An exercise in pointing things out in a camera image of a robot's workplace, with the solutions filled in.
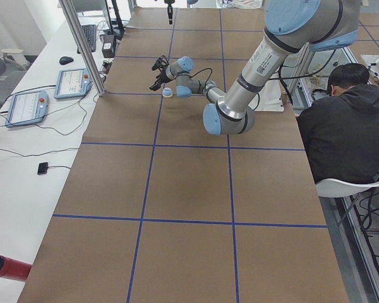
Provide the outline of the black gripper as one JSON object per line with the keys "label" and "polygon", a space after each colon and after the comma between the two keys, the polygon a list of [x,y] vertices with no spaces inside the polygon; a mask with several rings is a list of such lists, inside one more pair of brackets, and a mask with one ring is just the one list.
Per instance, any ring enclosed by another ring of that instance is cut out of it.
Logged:
{"label": "black gripper", "polygon": [[170,81],[171,81],[171,71],[170,71],[170,68],[160,68],[160,73],[157,76],[157,79],[155,80],[155,82],[153,83],[153,85],[151,85],[149,87],[149,89],[151,91],[156,92],[157,90],[159,90],[161,88],[161,86],[164,83],[168,83]]}
{"label": "black gripper", "polygon": [[164,3],[167,5],[167,15],[168,15],[169,24],[172,25],[173,13],[174,13],[172,5],[174,4],[174,0],[164,0]]}

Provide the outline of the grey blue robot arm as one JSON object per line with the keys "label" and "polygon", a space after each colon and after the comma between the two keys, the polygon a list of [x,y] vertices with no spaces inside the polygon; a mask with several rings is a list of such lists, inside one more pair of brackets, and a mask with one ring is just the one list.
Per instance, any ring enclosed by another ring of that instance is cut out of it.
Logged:
{"label": "grey blue robot arm", "polygon": [[152,91],[176,82],[180,97],[203,94],[209,104],[203,110],[203,125],[212,135],[241,134],[255,123],[250,102],[290,54],[308,44],[313,52],[351,45],[358,36],[359,1],[270,1],[265,11],[264,36],[228,92],[211,81],[190,76],[193,61],[188,56],[174,63],[159,57],[159,70]]}

